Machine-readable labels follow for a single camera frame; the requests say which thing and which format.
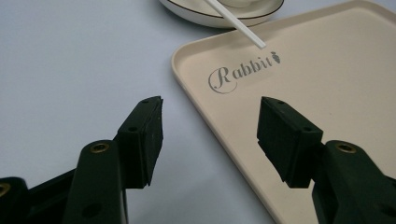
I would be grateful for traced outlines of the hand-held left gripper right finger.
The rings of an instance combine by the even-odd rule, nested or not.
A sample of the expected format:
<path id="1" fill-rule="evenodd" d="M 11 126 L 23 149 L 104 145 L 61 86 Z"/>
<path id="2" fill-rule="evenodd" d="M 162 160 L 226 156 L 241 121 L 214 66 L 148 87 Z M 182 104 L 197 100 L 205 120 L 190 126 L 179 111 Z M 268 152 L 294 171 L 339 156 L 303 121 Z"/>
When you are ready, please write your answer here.
<path id="1" fill-rule="evenodd" d="M 306 189 L 323 131 L 287 103 L 262 97 L 258 144 L 289 188 Z"/>

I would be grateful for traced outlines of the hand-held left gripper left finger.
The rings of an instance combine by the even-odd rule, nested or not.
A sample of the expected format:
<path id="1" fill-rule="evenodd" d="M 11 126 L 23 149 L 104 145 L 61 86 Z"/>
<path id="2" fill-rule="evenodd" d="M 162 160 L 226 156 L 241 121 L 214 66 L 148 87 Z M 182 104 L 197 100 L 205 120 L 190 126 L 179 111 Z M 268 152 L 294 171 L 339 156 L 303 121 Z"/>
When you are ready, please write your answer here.
<path id="1" fill-rule="evenodd" d="M 151 183 L 163 145 L 162 109 L 161 96 L 140 101 L 114 138 L 119 144 L 127 189 L 143 189 Z"/>

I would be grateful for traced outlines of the beige tray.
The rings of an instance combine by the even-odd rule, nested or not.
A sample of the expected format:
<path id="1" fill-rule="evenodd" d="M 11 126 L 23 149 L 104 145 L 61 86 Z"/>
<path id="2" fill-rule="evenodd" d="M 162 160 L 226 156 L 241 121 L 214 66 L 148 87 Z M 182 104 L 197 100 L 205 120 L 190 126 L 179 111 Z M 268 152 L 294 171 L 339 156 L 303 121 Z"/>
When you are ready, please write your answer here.
<path id="1" fill-rule="evenodd" d="M 290 189 L 256 138 L 260 101 L 284 101 L 325 140 L 361 147 L 396 178 L 396 11 L 351 0 L 180 47 L 175 77 L 276 224 L 318 224 L 309 189 Z"/>

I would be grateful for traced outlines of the white chopstick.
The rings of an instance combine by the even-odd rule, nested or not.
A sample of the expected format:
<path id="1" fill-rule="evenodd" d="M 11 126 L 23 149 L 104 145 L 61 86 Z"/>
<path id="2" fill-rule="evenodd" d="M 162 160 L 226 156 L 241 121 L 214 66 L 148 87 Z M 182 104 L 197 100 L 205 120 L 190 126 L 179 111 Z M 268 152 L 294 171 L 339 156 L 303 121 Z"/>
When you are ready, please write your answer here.
<path id="1" fill-rule="evenodd" d="M 250 41 L 252 41 L 259 49 L 264 49 L 266 44 L 258 36 L 256 36 L 244 23 L 238 20 L 235 15 L 230 12 L 223 4 L 218 0 L 204 0 L 213 9 L 215 9 L 226 21 L 228 21 L 236 30 L 245 35 Z"/>

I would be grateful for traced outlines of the white plate with dark rim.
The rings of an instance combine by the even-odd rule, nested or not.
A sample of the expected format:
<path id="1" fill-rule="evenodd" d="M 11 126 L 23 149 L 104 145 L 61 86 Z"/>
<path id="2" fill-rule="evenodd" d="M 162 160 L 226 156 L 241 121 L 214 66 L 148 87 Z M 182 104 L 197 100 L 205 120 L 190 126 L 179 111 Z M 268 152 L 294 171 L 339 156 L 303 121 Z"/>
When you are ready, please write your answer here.
<path id="1" fill-rule="evenodd" d="M 233 28 L 205 0 L 159 0 L 167 9 L 179 17 L 203 26 L 214 28 Z M 246 26 L 267 21 L 281 9 L 285 0 L 259 0 L 247 7 L 226 8 Z"/>

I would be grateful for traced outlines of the white bowl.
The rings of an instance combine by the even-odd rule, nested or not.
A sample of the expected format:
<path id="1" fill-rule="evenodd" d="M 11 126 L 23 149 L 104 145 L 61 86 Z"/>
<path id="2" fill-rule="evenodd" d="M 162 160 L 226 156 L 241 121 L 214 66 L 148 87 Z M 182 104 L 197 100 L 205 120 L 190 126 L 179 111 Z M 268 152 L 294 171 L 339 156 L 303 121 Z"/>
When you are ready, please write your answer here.
<path id="1" fill-rule="evenodd" d="M 223 5 L 226 5 L 228 7 L 236 7 L 236 8 L 242 8 L 242 7 L 248 7 L 251 4 L 258 2 L 259 0 L 219 0 Z"/>

